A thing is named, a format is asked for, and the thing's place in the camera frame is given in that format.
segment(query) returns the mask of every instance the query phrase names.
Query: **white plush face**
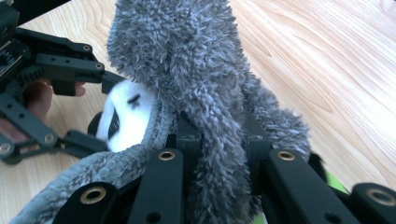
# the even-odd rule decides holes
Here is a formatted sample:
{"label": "white plush face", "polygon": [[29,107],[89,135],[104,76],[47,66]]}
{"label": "white plush face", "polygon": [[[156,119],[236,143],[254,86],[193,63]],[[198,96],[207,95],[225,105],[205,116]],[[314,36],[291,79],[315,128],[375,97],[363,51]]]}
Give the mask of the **white plush face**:
{"label": "white plush face", "polygon": [[[123,80],[111,90],[105,102],[105,109],[99,122],[96,137],[107,142],[114,152],[140,144],[149,124],[154,95],[140,84]],[[108,136],[114,112],[120,121],[120,128]]]}

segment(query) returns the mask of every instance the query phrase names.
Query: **green component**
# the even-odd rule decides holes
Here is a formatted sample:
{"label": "green component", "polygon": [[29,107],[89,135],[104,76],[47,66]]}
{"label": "green component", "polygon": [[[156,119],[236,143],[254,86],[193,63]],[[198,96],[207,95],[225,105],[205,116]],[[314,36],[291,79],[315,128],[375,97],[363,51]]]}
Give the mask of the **green component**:
{"label": "green component", "polygon": [[346,194],[349,194],[347,189],[344,188],[341,182],[334,175],[330,174],[329,172],[326,172],[326,178],[327,178],[327,185],[335,189],[338,189]]}
{"label": "green component", "polygon": [[260,213],[254,217],[251,224],[268,224],[267,220],[265,219],[264,213]]}

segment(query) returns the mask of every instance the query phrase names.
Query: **black plastic part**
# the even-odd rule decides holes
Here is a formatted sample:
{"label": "black plastic part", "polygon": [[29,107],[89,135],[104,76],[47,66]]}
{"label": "black plastic part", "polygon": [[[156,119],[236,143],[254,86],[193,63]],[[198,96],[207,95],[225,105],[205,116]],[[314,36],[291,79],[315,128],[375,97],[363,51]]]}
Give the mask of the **black plastic part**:
{"label": "black plastic part", "polygon": [[37,54],[35,62],[51,80],[55,94],[76,95],[75,82],[102,82],[105,66],[99,62],[67,58],[50,54]]}
{"label": "black plastic part", "polygon": [[[58,135],[44,125],[36,116],[31,114],[25,107],[20,105],[13,97],[4,93],[0,94],[0,102],[0,113],[30,138],[26,143],[13,146],[14,150],[9,152],[7,156],[2,157],[5,162],[15,163],[16,161],[20,161],[21,158],[46,152],[56,145]],[[9,144],[9,142],[0,142],[0,146],[4,143]],[[19,152],[20,148],[31,145],[37,145],[36,150],[23,154]]]}
{"label": "black plastic part", "polygon": [[109,94],[114,85],[123,81],[125,78],[106,71],[102,77],[102,93]]}
{"label": "black plastic part", "polygon": [[14,37],[20,13],[5,2],[0,2],[0,48]]}
{"label": "black plastic part", "polygon": [[108,127],[107,138],[110,139],[120,129],[120,118],[117,111],[113,111],[113,117],[111,117],[110,126]]}
{"label": "black plastic part", "polygon": [[26,65],[31,57],[29,48],[21,41],[12,40],[0,50],[0,91]]}
{"label": "black plastic part", "polygon": [[128,223],[184,223],[182,183],[181,152],[165,149],[154,153],[140,183]]}
{"label": "black plastic part", "polygon": [[97,113],[93,119],[91,120],[90,124],[88,125],[87,133],[93,136],[96,136],[98,132],[100,118],[102,117],[103,111]]}
{"label": "black plastic part", "polygon": [[184,190],[190,187],[195,178],[194,169],[202,148],[202,137],[203,135],[187,118],[187,114],[180,113],[177,121],[176,146],[184,156]]}
{"label": "black plastic part", "polygon": [[69,0],[14,0],[12,7],[17,9],[21,13],[19,24],[24,24],[54,8],[60,6]]}
{"label": "black plastic part", "polygon": [[62,151],[79,158],[90,156],[96,152],[108,151],[105,142],[79,131],[67,132],[62,141]]}
{"label": "black plastic part", "polygon": [[263,175],[262,184],[262,211],[268,223],[290,224],[290,214],[287,212],[285,204],[281,201],[277,188],[267,175]]}
{"label": "black plastic part", "polygon": [[128,221],[132,206],[134,204],[134,199],[136,198],[136,194],[139,190],[141,182],[142,176],[139,176],[137,179],[129,182],[119,189],[120,215],[118,218],[118,223],[123,224]]}
{"label": "black plastic part", "polygon": [[26,30],[18,27],[15,38],[29,46],[33,55],[38,53],[52,54],[67,58],[97,62],[92,46],[74,43],[67,38]]}
{"label": "black plastic part", "polygon": [[359,223],[294,151],[271,150],[264,173],[273,182],[290,223]]}
{"label": "black plastic part", "polygon": [[361,223],[396,223],[396,192],[374,183],[357,184],[350,195],[350,210]]}
{"label": "black plastic part", "polygon": [[309,155],[308,165],[311,166],[311,168],[318,174],[318,176],[320,176],[320,178],[324,182],[328,183],[326,170],[324,169],[322,159],[318,154],[311,153],[311,155]]}
{"label": "black plastic part", "polygon": [[76,190],[53,223],[112,224],[117,223],[114,220],[119,218],[119,212],[117,189],[108,183],[94,182]]}
{"label": "black plastic part", "polygon": [[16,79],[11,79],[4,87],[4,94],[13,97],[17,102],[21,102],[24,105],[23,91]]}
{"label": "black plastic part", "polygon": [[247,165],[250,168],[251,194],[259,195],[262,192],[260,186],[260,161],[268,158],[271,142],[267,133],[259,125],[252,113],[245,115],[243,129],[245,130],[243,148],[247,153]]}

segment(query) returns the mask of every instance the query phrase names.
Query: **screw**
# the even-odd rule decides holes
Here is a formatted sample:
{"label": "screw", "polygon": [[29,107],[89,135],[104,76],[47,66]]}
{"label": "screw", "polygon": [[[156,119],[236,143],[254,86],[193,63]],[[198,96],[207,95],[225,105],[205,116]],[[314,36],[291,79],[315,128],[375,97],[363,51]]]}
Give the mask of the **screw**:
{"label": "screw", "polygon": [[4,143],[0,146],[0,155],[5,155],[11,149],[11,145],[9,143]]}
{"label": "screw", "polygon": [[47,134],[47,135],[44,137],[44,141],[45,141],[47,144],[52,143],[52,142],[53,142],[53,134],[52,134],[52,133]]}

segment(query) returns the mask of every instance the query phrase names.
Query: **black eye patch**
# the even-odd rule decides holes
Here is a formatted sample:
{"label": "black eye patch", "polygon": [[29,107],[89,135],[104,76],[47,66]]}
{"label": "black eye patch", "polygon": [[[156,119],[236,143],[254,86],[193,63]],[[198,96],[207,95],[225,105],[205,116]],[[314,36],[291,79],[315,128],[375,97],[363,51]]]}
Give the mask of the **black eye patch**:
{"label": "black eye patch", "polygon": [[128,100],[128,105],[132,105],[132,107],[139,106],[139,102],[138,102],[139,98],[140,98],[140,94],[133,96],[131,99]]}

